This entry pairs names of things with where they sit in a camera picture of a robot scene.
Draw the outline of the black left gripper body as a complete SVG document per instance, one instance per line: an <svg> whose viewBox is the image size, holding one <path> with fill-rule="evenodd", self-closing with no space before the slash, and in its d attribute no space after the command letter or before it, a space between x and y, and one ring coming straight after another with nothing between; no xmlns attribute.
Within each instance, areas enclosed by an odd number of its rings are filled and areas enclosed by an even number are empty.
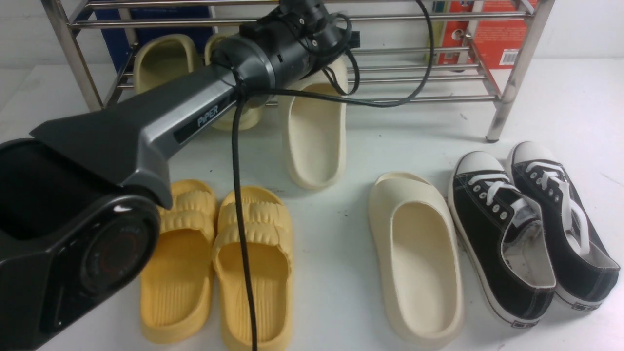
<svg viewBox="0 0 624 351"><path fill-rule="evenodd" d="M359 43L350 17L330 13L321 0L280 0L278 18L292 29L295 41L310 56L312 66L328 66Z"/></svg>

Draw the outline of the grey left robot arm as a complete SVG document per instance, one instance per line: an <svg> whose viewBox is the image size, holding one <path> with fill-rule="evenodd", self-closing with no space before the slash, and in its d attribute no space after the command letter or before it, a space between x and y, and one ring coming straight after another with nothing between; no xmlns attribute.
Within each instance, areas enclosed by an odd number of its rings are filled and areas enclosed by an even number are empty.
<svg viewBox="0 0 624 351"><path fill-rule="evenodd" d="M258 107L334 62L352 25L281 0L209 66L1 145L1 349L32 351L125 288L152 257L169 159L233 107Z"/></svg>

